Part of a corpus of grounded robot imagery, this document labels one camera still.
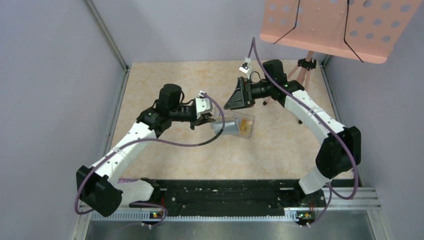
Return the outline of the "clear plastic card tray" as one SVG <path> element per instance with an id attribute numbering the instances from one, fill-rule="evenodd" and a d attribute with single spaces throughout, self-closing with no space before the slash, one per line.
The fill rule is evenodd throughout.
<path id="1" fill-rule="evenodd" d="M 253 115 L 233 110 L 223 110 L 223 113 L 224 121 L 219 110 L 216 109 L 212 115 L 215 121 L 210 123 L 210 128 L 215 134 L 219 132 L 223 122 L 225 122 L 222 135 L 233 135 L 245 139 L 251 137 L 255 122 L 255 117 Z"/>

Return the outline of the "silver VIP card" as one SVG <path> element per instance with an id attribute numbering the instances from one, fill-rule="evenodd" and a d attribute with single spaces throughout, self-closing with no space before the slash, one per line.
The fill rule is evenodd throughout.
<path id="1" fill-rule="evenodd" d="M 222 130 L 222 121 L 217 121 L 211 124 L 211 128 L 217 134 L 220 130 Z M 239 135 L 240 128 L 236 120 L 229 120 L 224 122 L 224 128 L 221 133 L 222 135 Z"/>

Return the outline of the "purple glitter microphone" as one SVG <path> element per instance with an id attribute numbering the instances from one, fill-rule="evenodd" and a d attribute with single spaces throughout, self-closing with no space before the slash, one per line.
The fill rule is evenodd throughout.
<path id="1" fill-rule="evenodd" d="M 142 183 L 143 181 L 140 179 L 130 179 L 130 178 L 121 178 L 119 179 L 117 186 L 118 187 L 132 187 L 137 186 L 138 184 Z"/>

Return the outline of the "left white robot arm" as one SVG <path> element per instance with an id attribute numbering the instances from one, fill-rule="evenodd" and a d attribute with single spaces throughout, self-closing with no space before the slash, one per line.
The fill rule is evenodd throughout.
<path id="1" fill-rule="evenodd" d="M 165 84 L 159 91 L 158 99 L 152 106 L 143 110 L 126 135 L 100 160 L 91 166 L 81 166 L 76 172 L 77 194 L 74 211 L 85 215 L 96 211 L 104 217 L 113 214 L 126 197 L 119 179 L 140 153 L 151 143 L 158 142 L 178 147 L 200 147 L 216 140 L 220 129 L 209 140 L 201 143 L 177 143 L 161 139 L 160 136 L 173 122 L 186 122 L 192 130 L 211 123 L 213 108 L 222 108 L 204 91 L 198 96 L 183 102 L 182 88 L 173 83 Z"/>

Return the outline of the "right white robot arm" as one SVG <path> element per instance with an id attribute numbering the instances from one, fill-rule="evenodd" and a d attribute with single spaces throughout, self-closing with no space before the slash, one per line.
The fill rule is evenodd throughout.
<path id="1" fill-rule="evenodd" d="M 293 192 L 294 202 L 307 206 L 314 198 L 313 193 L 361 162 L 361 132 L 357 127 L 346 127 L 328 115 L 298 81 L 288 81 L 280 60 L 264 62 L 265 78 L 258 82 L 251 80 L 250 61 L 247 57 L 240 66 L 239 70 L 246 77 L 238 77 L 236 88 L 224 109 L 251 108 L 257 99 L 270 97 L 312 132 L 320 143 L 315 167 L 298 181 L 298 189 Z"/>

